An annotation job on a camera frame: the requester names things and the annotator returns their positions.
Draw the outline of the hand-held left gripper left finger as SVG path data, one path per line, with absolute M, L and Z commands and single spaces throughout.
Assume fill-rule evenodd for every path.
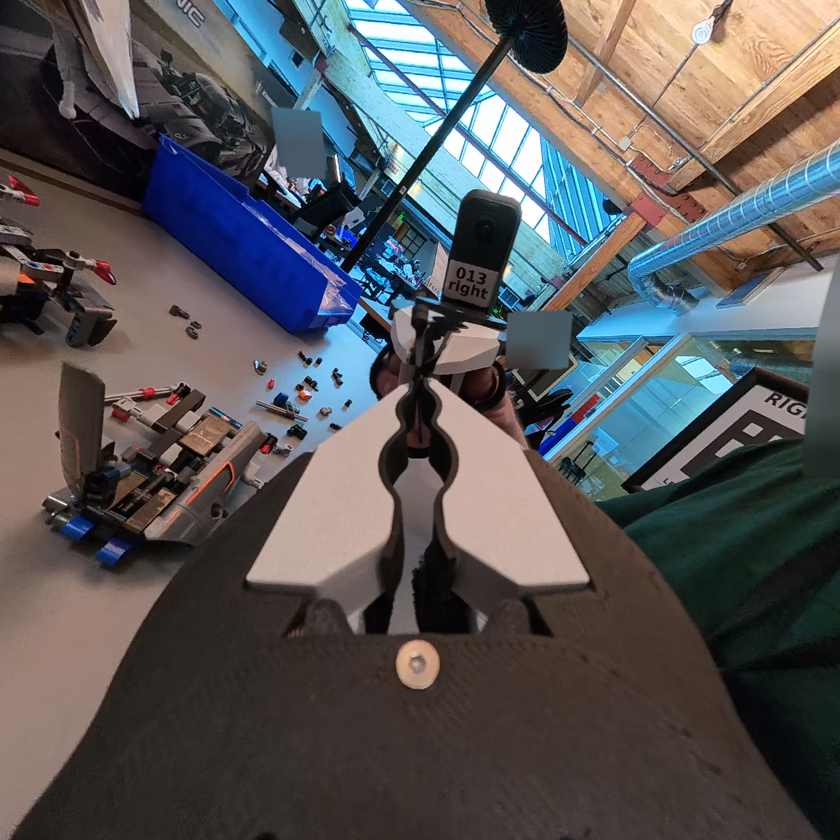
M 385 634 L 417 630 L 411 573 L 418 564 L 418 466 L 405 448 L 399 385 L 317 447 L 246 575 L 250 589 L 332 600 L 351 625 L 376 599 L 392 607 Z

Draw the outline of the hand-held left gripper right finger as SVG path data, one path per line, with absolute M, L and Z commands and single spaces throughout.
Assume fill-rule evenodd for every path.
M 430 454 L 442 472 L 435 534 L 454 562 L 452 588 L 489 616 L 505 600 L 576 592 L 586 571 L 527 451 L 438 381 Z

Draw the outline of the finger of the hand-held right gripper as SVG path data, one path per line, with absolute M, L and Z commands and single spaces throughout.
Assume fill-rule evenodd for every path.
M 403 364 L 415 366 L 415 342 L 417 332 L 413 325 L 414 306 L 405 306 L 394 311 L 392 318 L 392 346 Z
M 460 375 L 490 367 L 499 354 L 500 333 L 474 323 L 448 332 L 436 348 L 434 375 Z

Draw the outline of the small black lego panel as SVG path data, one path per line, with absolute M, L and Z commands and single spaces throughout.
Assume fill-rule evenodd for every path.
M 408 421 L 406 447 L 409 459 L 426 458 L 434 440 L 432 421 L 436 409 L 435 396 L 428 387 L 435 364 L 434 317 L 425 301 L 414 304 L 411 326 L 414 345 L 406 366 L 411 368 L 405 417 Z

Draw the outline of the grey lego assembly orange stripe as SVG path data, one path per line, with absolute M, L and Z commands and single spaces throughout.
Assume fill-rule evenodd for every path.
M 96 374 L 61 365 L 56 437 L 66 485 L 42 504 L 65 539 L 101 541 L 100 564 L 112 568 L 142 543 L 196 546 L 229 514 L 237 486 L 264 486 L 255 457 L 265 433 L 204 408 L 203 392 L 192 388 L 172 406 L 105 406 L 105 396 Z

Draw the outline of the lego car chassis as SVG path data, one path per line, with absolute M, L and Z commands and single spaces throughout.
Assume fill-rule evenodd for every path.
M 71 316 L 65 341 L 72 348 L 98 346 L 117 324 L 114 306 L 82 277 L 88 271 L 110 286 L 109 263 L 74 250 L 37 248 L 34 233 L 1 216 L 1 323 L 44 334 L 39 319 L 50 303 Z

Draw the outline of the scattered small lego pieces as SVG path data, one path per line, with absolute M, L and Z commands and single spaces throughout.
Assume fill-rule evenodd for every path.
M 299 353 L 299 369 L 286 375 L 267 360 L 252 363 L 255 377 L 261 381 L 255 397 L 253 414 L 265 433 L 259 452 L 289 458 L 304 444 L 316 445 L 321 436 L 330 438 L 343 430 L 351 419 L 353 401 L 336 400 L 328 385 L 340 389 L 343 379 L 334 371 L 328 380 L 319 381 L 310 373 L 322 361 Z

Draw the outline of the dark lego box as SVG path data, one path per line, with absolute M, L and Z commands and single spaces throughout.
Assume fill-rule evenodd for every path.
M 2 151 L 138 202 L 162 137 L 252 186 L 278 85 L 215 2 L 129 2 L 140 117 L 108 89 L 65 2 L 1 3 Z

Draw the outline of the person's right hand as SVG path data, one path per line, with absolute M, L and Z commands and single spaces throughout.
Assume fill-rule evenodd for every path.
M 511 396 L 508 392 L 504 393 L 504 396 L 497 405 L 483 412 L 483 415 L 513 439 L 520 448 L 526 451 L 530 449 L 529 442 L 523 433 L 522 426 L 519 423 L 518 416 L 512 405 Z

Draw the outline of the clear plastic bags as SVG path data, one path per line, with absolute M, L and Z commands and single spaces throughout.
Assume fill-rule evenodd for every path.
M 330 259 L 321 262 L 311 255 L 305 255 L 310 265 L 326 280 L 318 313 L 330 316 L 351 315 L 354 306 L 350 305 L 343 294 L 346 281 L 340 275 L 340 268 Z

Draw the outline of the black pole with ribbed disc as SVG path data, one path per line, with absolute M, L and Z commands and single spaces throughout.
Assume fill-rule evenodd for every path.
M 343 269 L 349 270 L 361 260 L 363 252 L 380 232 L 389 214 L 417 182 L 447 137 L 458 130 L 461 117 L 474 104 L 483 87 L 509 54 L 513 54 L 516 64 L 522 69 L 541 75 L 556 70 L 564 58 L 569 42 L 561 2 L 487 2 L 486 6 L 498 42 L 452 108 L 441 111 L 442 121 L 436 132 L 397 183 L 393 194 L 386 199 L 358 244 L 352 248 L 342 263 Z

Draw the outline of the blue plastic bin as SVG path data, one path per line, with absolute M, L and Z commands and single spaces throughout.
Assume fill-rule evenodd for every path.
M 340 269 L 351 315 L 319 314 L 326 280 L 305 255 L 330 259 L 248 188 L 167 137 L 158 144 L 143 212 L 289 333 L 347 323 L 362 288 Z

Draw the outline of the black framed sign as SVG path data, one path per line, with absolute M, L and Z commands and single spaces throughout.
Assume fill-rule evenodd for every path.
M 678 483 L 738 448 L 804 436 L 808 385 L 750 369 L 624 483 L 629 494 Z

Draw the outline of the silver spiral duct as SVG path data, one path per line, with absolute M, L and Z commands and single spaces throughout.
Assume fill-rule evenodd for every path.
M 730 203 L 636 255 L 627 276 L 639 297 L 654 308 L 683 316 L 698 300 L 687 291 L 667 286 L 657 273 L 712 247 L 839 194 L 839 141 L 767 179 Z

